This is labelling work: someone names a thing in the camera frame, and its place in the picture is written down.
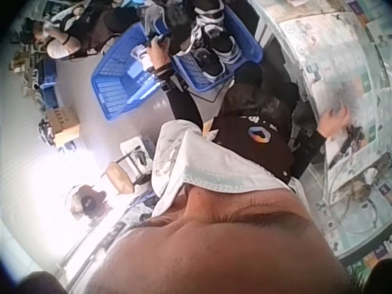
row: plastic crate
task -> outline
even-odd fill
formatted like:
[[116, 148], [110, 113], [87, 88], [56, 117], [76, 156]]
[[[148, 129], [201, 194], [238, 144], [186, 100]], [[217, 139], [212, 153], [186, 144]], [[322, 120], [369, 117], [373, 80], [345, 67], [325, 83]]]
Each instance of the plastic crate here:
[[146, 41], [143, 26], [135, 23], [111, 46], [92, 74], [92, 88], [108, 120], [137, 108], [160, 87], [130, 56], [135, 46]]
[[52, 58], [43, 59], [43, 84], [53, 86], [57, 82], [56, 61]]
[[[243, 22], [229, 8], [225, 7], [225, 28], [227, 32], [234, 37], [238, 46], [242, 49], [243, 55], [235, 64], [226, 64], [226, 74], [214, 81], [208, 81], [203, 75], [202, 70], [196, 63], [191, 54], [184, 56], [175, 56], [173, 59], [181, 76], [187, 84], [198, 92], [207, 92], [217, 85], [227, 81], [234, 74], [234, 71], [246, 61], [254, 61], [259, 63], [263, 58], [263, 51], [260, 44], [255, 40], [254, 36], [248, 31]], [[160, 34], [165, 34], [165, 25], [162, 19], [157, 20], [155, 27]]]
[[59, 107], [54, 86], [49, 86], [44, 89], [41, 89], [40, 92], [41, 92], [42, 99], [43, 99], [43, 102], [45, 103], [46, 108], [58, 108]]

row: worker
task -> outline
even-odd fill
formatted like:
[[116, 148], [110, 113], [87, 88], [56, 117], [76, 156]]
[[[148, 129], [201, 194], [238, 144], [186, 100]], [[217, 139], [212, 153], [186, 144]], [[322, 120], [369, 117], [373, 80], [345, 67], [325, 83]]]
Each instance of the worker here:
[[322, 115], [292, 153], [298, 88], [264, 94], [260, 67], [247, 62], [203, 135], [193, 98], [173, 81], [167, 48], [154, 39], [148, 49], [175, 117], [162, 126], [154, 158], [160, 200], [152, 218], [114, 243], [85, 293], [351, 293], [356, 286], [312, 221], [296, 179], [349, 123], [349, 111]]
[[81, 15], [72, 17], [71, 25], [69, 17], [64, 17], [57, 25], [26, 18], [20, 33], [22, 42], [45, 44], [48, 55], [55, 59], [86, 56], [90, 49], [101, 51], [112, 37], [139, 21], [134, 7], [112, 8], [103, 2], [92, 0]]

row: cardboard box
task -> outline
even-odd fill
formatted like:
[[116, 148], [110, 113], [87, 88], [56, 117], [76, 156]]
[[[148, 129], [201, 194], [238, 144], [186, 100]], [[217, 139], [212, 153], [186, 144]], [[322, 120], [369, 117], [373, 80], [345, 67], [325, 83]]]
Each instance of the cardboard box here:
[[79, 120], [70, 107], [48, 109], [47, 118], [57, 148], [79, 137]]

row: nose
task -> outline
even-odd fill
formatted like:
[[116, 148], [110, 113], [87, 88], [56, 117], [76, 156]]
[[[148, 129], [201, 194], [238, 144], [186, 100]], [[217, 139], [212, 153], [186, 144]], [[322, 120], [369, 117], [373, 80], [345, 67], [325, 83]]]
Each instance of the nose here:
[[230, 214], [238, 207], [236, 197], [230, 197], [201, 187], [191, 187], [187, 194], [188, 199], [184, 217], [209, 222], [219, 216]]

